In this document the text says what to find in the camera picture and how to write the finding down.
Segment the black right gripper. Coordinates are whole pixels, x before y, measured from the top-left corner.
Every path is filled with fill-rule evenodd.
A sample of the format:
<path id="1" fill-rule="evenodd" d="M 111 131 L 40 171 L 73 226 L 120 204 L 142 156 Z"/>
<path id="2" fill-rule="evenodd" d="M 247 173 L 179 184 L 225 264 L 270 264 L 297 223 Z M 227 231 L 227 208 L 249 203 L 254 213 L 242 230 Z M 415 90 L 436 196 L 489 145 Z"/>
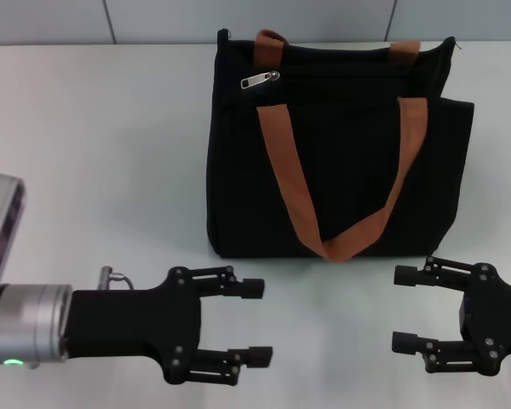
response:
<path id="1" fill-rule="evenodd" d="M 466 341 L 439 341 L 394 331 L 394 353 L 419 353 L 427 373 L 478 372 L 485 376 L 499 373 L 502 361 L 511 355 L 511 285 L 500 278 L 494 266 L 428 256 L 421 269 L 396 266 L 393 283 L 464 292 L 460 323 Z"/>

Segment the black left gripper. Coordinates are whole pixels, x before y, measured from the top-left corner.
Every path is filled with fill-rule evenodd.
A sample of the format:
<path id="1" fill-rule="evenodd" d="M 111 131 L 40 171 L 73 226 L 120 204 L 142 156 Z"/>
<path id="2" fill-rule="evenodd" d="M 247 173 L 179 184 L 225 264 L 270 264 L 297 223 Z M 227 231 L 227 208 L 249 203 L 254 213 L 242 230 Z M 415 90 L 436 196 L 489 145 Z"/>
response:
<path id="1" fill-rule="evenodd" d="M 199 297 L 262 299 L 263 279 L 239 280 L 232 266 L 172 268 L 147 290 L 74 291 L 65 329 L 68 357 L 147 357 L 170 384 L 235 386 L 241 368 L 268 368 L 272 347 L 198 349 Z"/>

